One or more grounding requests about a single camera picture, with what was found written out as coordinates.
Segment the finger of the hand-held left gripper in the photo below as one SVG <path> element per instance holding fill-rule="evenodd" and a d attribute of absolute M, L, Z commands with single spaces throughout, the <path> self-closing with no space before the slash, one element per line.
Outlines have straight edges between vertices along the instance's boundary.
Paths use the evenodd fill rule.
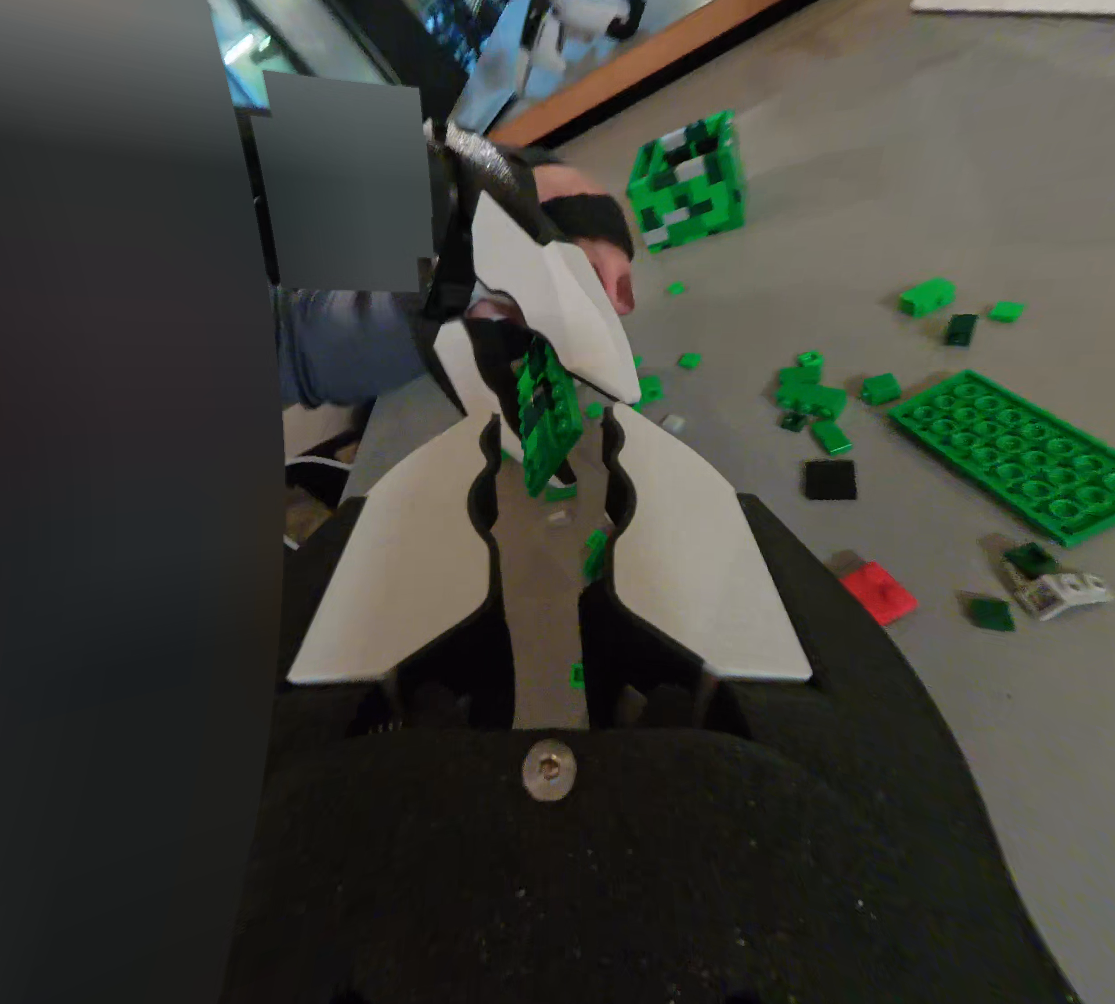
<path fill-rule="evenodd" d="M 479 284 L 514 301 L 563 369 L 611 400 L 639 402 L 634 353 L 583 250 L 539 244 L 488 193 L 479 197 L 471 231 Z"/>
<path fill-rule="evenodd" d="M 523 462 L 516 367 L 526 353 L 527 334 L 515 324 L 460 318 L 443 324 L 434 357 L 446 390 L 467 416 L 501 419 L 502 448 Z"/>

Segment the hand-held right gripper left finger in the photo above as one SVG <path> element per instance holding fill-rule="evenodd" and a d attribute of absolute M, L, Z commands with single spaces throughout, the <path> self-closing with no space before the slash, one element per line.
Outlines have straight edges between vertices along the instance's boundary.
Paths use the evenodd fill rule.
<path fill-rule="evenodd" d="M 473 415 L 377 481 L 287 672 L 290 684 L 381 679 L 479 611 L 492 524 L 469 512 L 501 460 L 500 416 Z"/>

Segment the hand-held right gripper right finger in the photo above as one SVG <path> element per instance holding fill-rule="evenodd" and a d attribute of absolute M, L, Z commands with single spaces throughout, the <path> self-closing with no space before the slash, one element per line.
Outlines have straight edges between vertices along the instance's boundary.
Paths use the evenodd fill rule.
<path fill-rule="evenodd" d="M 719 679 L 804 684 L 813 668 L 733 483 L 626 404 L 602 423 L 605 579 L 628 614 Z"/>

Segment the green brick plate assembly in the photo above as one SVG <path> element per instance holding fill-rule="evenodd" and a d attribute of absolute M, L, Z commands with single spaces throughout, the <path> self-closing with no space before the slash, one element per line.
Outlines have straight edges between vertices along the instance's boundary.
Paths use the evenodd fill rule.
<path fill-rule="evenodd" d="M 553 347 L 533 336 L 515 376 L 525 489 L 537 496 L 565 465 L 583 433 L 576 382 Z"/>

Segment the grey desk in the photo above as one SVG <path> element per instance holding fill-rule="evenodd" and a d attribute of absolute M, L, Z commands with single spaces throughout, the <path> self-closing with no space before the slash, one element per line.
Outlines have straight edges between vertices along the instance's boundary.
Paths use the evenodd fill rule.
<path fill-rule="evenodd" d="M 1113 440 L 1113 29 L 899 4 L 782 35 L 831 28 L 837 54 L 744 113 L 754 226 L 636 319 L 649 361 L 706 356 L 670 374 L 683 442 L 741 484 L 833 662 L 805 691 L 731 688 L 744 736 L 568 735 L 553 804 L 520 783 L 537 734 L 361 743 L 371 1002 L 1113 1001 L 1113 605 L 977 631 L 961 605 L 1024 527 L 859 403 L 859 498 L 809 503 L 808 448 L 760 398 L 815 342 L 850 385 L 973 366 Z M 934 277 L 956 301 L 900 313 Z M 997 300 L 1026 310 L 988 321 Z M 967 348 L 942 342 L 954 313 L 979 316 Z M 917 612 L 878 625 L 825 564 L 844 549 Z"/>

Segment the person's left hand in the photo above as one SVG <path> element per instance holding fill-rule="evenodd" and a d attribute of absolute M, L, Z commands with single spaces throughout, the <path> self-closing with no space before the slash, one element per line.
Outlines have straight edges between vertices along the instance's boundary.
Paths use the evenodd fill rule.
<path fill-rule="evenodd" d="M 634 241 L 619 201 L 568 164 L 532 168 L 542 214 L 559 236 L 581 248 L 615 312 L 634 310 Z"/>

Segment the person's blue jeans leg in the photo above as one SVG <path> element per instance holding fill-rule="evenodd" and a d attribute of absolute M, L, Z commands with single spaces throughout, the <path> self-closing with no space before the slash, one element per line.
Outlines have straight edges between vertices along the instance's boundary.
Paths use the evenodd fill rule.
<path fill-rule="evenodd" d="M 357 408 L 428 369 L 417 295 L 270 288 L 282 411 Z"/>

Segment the green brick cube model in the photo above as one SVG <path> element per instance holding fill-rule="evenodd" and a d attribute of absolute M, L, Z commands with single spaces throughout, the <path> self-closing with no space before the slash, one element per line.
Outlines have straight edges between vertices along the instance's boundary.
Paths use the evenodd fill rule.
<path fill-rule="evenodd" d="M 651 254 L 738 231 L 747 220 L 747 193 L 733 110 L 647 142 L 626 189 Z"/>

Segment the black square tile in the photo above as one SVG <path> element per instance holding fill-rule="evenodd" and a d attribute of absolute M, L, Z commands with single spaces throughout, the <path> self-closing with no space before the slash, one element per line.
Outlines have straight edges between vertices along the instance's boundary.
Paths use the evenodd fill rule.
<path fill-rule="evenodd" d="M 809 501 L 855 501 L 857 466 L 851 458 L 812 458 L 801 471 L 801 492 Z"/>

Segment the large red brick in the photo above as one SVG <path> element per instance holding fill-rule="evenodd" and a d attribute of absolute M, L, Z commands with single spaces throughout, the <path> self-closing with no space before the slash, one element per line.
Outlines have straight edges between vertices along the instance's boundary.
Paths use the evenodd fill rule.
<path fill-rule="evenodd" d="M 841 576 L 840 581 L 846 592 L 884 628 L 915 614 L 919 607 L 913 593 L 878 562 L 859 564 Z"/>

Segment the black cabinet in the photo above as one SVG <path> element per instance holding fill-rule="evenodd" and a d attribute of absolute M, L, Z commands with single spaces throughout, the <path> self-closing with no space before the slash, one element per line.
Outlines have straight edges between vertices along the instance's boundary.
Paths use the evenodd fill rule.
<path fill-rule="evenodd" d="M 467 75 L 449 47 L 433 36 L 405 0 L 337 0 L 401 85 L 420 94 L 424 117 L 450 118 Z"/>

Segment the scattered small green bricks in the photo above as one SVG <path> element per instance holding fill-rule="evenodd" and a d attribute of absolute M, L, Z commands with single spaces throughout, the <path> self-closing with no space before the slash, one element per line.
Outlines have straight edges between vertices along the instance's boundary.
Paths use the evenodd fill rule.
<path fill-rule="evenodd" d="M 934 277 L 915 284 L 899 295 L 896 305 L 900 313 L 911 318 L 927 317 L 946 310 L 956 301 L 956 284 L 943 277 Z M 1014 300 L 997 300 L 991 305 L 985 317 L 989 322 L 1016 324 L 1026 310 L 1025 303 Z M 975 334 L 978 313 L 954 313 L 946 327 L 942 342 L 949 347 L 967 348 Z M 644 404 L 661 398 L 661 382 L 658 377 L 638 375 L 640 358 L 627 353 L 630 368 L 636 371 L 634 411 L 640 411 Z M 692 370 L 702 358 L 698 353 L 685 353 L 678 365 Z M 775 403 L 784 412 L 780 426 L 784 429 L 801 431 L 812 419 L 815 438 L 831 456 L 838 456 L 845 448 L 851 448 L 851 441 L 843 436 L 838 418 L 846 406 L 846 390 L 823 384 L 824 357 L 821 353 L 801 353 L 796 361 L 778 371 Z M 876 374 L 864 379 L 859 396 L 869 405 L 885 405 L 896 402 L 901 396 L 901 385 L 893 374 Z M 601 418 L 603 404 L 593 402 L 588 405 L 586 418 Z M 586 585 L 592 585 L 602 576 L 603 558 L 605 558 L 607 529 L 597 529 L 586 540 L 586 561 L 583 575 Z"/>

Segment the black and white device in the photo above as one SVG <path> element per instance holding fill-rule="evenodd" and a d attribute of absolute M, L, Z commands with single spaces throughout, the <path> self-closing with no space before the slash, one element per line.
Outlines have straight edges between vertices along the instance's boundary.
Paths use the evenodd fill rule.
<path fill-rule="evenodd" d="M 515 61 L 514 98 L 525 99 L 536 69 L 562 75 L 565 44 L 623 42 L 641 25 L 646 0 L 529 0 Z"/>

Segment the large green studded baseplate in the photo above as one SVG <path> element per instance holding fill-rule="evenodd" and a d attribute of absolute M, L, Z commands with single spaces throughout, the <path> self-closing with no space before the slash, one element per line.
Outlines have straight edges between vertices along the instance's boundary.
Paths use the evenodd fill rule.
<path fill-rule="evenodd" d="M 1058 546 L 1113 530 L 1114 448 L 983 374 L 956 373 L 898 403 L 889 419 Z"/>

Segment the white printed brick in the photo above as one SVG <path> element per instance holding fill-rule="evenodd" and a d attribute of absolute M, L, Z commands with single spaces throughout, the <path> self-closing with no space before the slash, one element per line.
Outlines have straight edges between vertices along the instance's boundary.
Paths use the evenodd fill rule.
<path fill-rule="evenodd" d="M 1050 621 L 1069 610 L 1113 600 L 1106 582 L 1095 575 L 1058 571 L 1029 578 L 1014 564 L 1006 564 L 1006 573 L 1017 604 L 1039 621 Z"/>

